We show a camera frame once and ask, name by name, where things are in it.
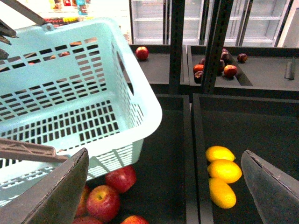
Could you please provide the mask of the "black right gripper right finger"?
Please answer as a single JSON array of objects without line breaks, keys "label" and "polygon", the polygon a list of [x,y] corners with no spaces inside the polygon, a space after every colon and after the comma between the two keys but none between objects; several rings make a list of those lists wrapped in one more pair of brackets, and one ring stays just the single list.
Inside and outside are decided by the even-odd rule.
[{"label": "black right gripper right finger", "polygon": [[299,181],[250,150],[241,167],[246,185],[264,224],[299,222]]}]

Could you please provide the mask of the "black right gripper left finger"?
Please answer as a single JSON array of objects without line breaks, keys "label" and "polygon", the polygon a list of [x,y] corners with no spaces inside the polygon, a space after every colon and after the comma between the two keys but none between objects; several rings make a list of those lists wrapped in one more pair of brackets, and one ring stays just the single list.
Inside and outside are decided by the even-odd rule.
[{"label": "black right gripper left finger", "polygon": [[89,155],[79,150],[0,209],[2,224],[71,224],[87,179]]}]

